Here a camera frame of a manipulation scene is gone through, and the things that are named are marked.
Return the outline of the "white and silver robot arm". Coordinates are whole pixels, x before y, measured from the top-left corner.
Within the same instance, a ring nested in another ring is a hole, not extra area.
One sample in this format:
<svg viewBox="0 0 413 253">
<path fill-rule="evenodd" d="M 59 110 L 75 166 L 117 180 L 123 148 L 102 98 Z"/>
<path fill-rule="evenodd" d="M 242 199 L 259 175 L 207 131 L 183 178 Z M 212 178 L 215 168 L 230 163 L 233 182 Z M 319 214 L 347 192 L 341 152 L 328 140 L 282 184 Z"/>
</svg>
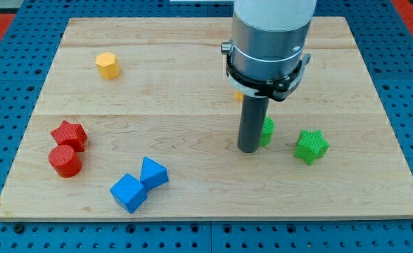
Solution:
<svg viewBox="0 0 413 253">
<path fill-rule="evenodd" d="M 317 0 L 235 0 L 232 67 L 243 76 L 278 80 L 300 61 Z"/>
</svg>

